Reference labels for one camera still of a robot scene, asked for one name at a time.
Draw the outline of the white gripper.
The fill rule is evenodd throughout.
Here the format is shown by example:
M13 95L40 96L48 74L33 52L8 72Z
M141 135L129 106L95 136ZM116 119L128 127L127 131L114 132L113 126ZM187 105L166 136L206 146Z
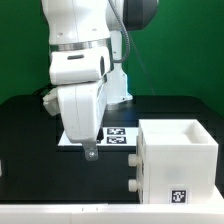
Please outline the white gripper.
M83 143L85 158L99 157L96 140L103 140L100 128L106 108L105 83L61 85L43 97L43 105L51 116L61 114L64 131L72 143Z

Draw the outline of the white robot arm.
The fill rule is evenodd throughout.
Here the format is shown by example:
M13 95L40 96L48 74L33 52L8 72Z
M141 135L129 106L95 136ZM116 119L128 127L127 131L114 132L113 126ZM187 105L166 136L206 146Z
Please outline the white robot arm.
M107 109L132 100L122 63L130 54L128 33L145 28L159 0L41 0L49 26L54 88L43 98L60 114L67 139L82 145L89 161L98 158Z

